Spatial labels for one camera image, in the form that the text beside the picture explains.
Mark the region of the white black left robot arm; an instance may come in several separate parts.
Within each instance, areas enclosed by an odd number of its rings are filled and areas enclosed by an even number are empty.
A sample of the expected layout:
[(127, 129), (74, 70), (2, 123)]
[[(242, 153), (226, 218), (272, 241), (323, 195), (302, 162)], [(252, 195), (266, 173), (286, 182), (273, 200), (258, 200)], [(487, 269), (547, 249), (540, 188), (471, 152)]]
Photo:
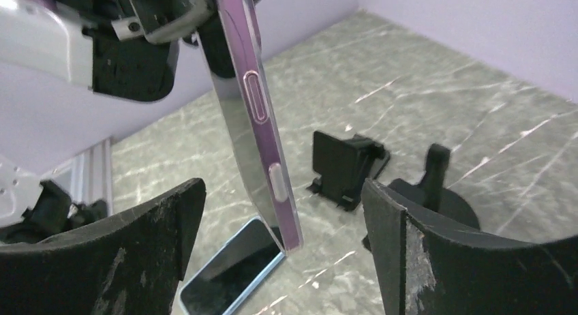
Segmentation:
[[(174, 87), (180, 42), (214, 0), (1, 0), (1, 60), (139, 103)], [(1, 243), (37, 243), (112, 214), (111, 140), (43, 176), (1, 158)]]

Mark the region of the purple phone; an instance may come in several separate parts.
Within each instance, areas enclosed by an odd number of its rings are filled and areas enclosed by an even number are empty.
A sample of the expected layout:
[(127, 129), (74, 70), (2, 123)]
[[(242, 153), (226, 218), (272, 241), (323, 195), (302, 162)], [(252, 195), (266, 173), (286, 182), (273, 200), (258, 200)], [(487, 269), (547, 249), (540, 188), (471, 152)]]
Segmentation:
[(249, 199), (285, 252), (303, 236), (262, 64), (257, 0), (215, 0), (198, 29), (234, 156)]

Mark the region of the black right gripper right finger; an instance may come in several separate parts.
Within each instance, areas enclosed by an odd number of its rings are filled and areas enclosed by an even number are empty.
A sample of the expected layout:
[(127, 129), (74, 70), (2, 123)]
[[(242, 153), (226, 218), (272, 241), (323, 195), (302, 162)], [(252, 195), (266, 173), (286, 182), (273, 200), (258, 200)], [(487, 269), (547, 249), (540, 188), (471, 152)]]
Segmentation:
[(576, 237), (500, 237), (372, 180), (361, 195), (387, 314), (577, 313)]

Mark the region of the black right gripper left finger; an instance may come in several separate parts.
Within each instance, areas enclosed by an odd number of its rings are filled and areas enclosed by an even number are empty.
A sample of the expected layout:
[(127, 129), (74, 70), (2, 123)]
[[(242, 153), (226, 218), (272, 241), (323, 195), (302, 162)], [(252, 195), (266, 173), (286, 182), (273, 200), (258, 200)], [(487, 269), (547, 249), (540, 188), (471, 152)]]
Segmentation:
[(1, 248), (2, 314), (169, 314), (206, 199), (190, 179), (39, 243)]

